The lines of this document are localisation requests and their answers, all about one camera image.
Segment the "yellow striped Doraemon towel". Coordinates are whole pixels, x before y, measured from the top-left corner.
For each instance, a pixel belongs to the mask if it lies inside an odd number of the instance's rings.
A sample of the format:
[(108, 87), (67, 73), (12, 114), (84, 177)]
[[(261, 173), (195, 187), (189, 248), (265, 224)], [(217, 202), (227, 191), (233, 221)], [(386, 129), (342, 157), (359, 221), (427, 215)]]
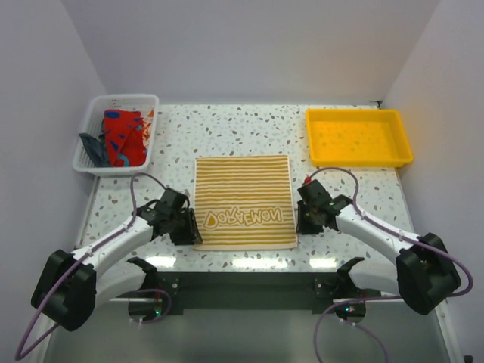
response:
[(200, 251), (287, 250), (298, 245), (286, 155), (205, 157), (195, 164)]

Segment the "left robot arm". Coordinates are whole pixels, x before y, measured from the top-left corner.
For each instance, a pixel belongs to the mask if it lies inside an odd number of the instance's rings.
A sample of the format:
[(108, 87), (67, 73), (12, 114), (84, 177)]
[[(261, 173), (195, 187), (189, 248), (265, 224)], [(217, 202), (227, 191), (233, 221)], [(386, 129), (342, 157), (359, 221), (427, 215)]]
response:
[(165, 234), (178, 246), (202, 241), (188, 197), (172, 188), (136, 208), (100, 240), (71, 253), (52, 253), (33, 292), (32, 307), (65, 330), (75, 331), (96, 307), (112, 298), (131, 291), (152, 295), (160, 285), (157, 269), (130, 254)]

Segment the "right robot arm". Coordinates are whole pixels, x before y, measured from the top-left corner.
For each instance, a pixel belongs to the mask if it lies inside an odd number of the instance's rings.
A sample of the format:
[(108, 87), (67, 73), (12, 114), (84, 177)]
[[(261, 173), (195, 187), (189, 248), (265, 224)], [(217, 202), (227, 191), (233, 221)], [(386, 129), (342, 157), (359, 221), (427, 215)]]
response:
[(361, 241), (387, 260), (374, 264), (355, 257), (340, 266), (337, 288), (344, 296), (361, 290), (391, 293), (426, 315), (460, 287), (455, 262), (437, 235), (399, 230), (366, 213), (354, 198), (332, 197), (317, 180), (303, 184), (298, 193), (298, 234), (317, 235), (329, 228)]

